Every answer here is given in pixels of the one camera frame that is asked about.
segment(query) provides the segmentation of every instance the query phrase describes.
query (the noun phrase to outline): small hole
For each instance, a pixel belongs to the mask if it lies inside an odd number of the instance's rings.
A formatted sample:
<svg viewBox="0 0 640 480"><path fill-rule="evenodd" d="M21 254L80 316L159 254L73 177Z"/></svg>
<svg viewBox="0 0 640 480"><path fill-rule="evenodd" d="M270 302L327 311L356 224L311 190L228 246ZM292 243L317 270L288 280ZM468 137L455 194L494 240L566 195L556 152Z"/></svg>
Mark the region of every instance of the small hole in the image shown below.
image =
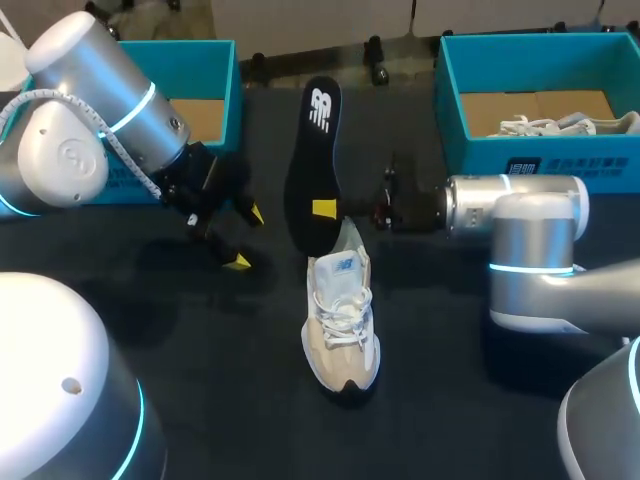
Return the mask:
<svg viewBox="0 0 640 480"><path fill-rule="evenodd" d="M80 395L82 393L82 385L75 378L65 378L62 381L62 389L71 395Z"/></svg>

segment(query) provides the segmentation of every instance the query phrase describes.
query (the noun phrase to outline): teal cardboard box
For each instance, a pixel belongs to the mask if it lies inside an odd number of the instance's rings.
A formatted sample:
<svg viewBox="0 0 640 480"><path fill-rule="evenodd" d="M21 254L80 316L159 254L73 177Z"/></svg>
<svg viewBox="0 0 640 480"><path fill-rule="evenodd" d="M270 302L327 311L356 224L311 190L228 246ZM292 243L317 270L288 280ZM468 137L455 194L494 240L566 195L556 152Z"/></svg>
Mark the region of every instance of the teal cardboard box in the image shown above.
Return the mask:
<svg viewBox="0 0 640 480"><path fill-rule="evenodd" d="M191 128L190 141L202 140L214 153L239 149L242 121L242 81L235 42L210 40L137 41L120 45L157 90L174 104ZM26 89L34 86L30 82ZM9 133L11 119L5 135ZM215 139L203 131L215 126ZM109 180L92 202L96 205L156 204L151 194L115 155L109 154Z"/></svg>
<svg viewBox="0 0 640 480"><path fill-rule="evenodd" d="M627 33L444 37L435 109L449 174L575 175L591 193L640 192L640 135L487 137L514 115L640 112L639 86Z"/></svg>

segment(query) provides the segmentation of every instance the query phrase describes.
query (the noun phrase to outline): cardboard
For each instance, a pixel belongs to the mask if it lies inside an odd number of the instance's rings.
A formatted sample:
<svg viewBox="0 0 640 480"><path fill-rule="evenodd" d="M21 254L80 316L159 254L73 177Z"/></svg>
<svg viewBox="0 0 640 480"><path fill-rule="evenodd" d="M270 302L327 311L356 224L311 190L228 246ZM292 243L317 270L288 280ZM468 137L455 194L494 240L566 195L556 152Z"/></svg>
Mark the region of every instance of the cardboard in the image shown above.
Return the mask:
<svg viewBox="0 0 640 480"><path fill-rule="evenodd" d="M609 102L601 90L561 90L530 93L463 93L460 95L472 137L498 133L500 122L524 115L530 121L559 120L582 112L599 120L613 120Z"/></svg>
<svg viewBox="0 0 640 480"><path fill-rule="evenodd" d="M191 129L190 142L218 142L222 138L224 100L179 99L171 105Z"/></svg>
<svg viewBox="0 0 640 480"><path fill-rule="evenodd" d="M602 90L572 90L536 93L542 118L559 120L582 112L598 120L615 120L611 106Z"/></svg>

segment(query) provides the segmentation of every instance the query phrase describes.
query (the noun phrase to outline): shoe sole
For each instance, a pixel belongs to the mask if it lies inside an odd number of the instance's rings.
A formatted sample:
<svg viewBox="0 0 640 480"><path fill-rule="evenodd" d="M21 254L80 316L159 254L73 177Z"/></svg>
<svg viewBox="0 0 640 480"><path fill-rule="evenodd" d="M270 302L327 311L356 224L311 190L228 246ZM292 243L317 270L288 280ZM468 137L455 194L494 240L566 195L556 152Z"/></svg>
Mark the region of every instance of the shoe sole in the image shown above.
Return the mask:
<svg viewBox="0 0 640 480"><path fill-rule="evenodd" d="M311 357L311 347L309 347L309 341L308 341L308 336L307 336L307 322L304 322L304 325L302 327L302 331L300 332L300 337L302 338L302 348L304 349L305 357L307 357L307 363L309 363L309 366L311 367L311 370L313 371L313 374L316 376L316 378L318 379L320 384L326 390L328 390L328 391L330 391L332 393L340 393L342 390L334 390L333 388L329 387L322 380L322 377L320 376L320 374L316 370L316 367L315 367L315 365L313 363L313 360L312 360L312 357ZM378 336L375 335L375 334L374 334L374 345L375 345L375 352L376 352L375 371L373 372L373 377L371 377L371 383L369 385L367 385L366 388L361 388L360 389L360 391L362 391L362 392L366 392L367 390L369 390L369 388L371 388L371 386L374 385L374 383L376 381L376 378L378 377L378 370L380 369L380 340L378 339Z"/></svg>
<svg viewBox="0 0 640 480"><path fill-rule="evenodd" d="M323 116L318 103L331 104ZM296 248L307 257L322 257L334 248L342 218L335 145L340 128L342 92L330 77L314 77L304 88L295 149L284 184L284 213ZM326 211L314 214L314 201Z"/></svg>

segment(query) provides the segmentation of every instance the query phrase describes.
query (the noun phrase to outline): white shoelace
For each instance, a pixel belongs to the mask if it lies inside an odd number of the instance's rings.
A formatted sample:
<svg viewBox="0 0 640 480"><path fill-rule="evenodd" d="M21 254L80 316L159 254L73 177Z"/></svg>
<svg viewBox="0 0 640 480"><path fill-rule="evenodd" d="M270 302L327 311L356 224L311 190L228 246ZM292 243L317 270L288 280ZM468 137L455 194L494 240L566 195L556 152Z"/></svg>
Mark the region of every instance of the white shoelace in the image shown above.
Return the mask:
<svg viewBox="0 0 640 480"><path fill-rule="evenodd" d="M492 136L539 137L542 135L558 135L560 127L551 119L530 122L524 115L516 115L519 120L500 122L500 133Z"/></svg>
<svg viewBox="0 0 640 480"><path fill-rule="evenodd" d="M369 288L362 288L362 297L344 296L338 298L326 308L318 300L316 293L313 299L319 310L319 320L324 331L324 341L327 346L355 345L363 348L367 339L366 322L371 311L372 293ZM338 311L340 307L352 306L356 310L355 315Z"/></svg>

